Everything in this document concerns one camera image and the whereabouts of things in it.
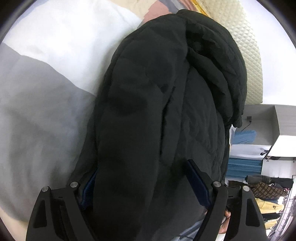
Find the person's right hand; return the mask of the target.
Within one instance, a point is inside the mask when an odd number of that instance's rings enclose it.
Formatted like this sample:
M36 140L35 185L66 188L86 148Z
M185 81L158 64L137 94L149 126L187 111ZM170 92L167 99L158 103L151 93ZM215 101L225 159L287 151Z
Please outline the person's right hand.
M225 210L224 212L224 221L222 222L222 224L220 225L219 228L219 234L225 234L227 232L227 228L229 226L229 221L230 221L230 217L231 217L231 212L229 210Z

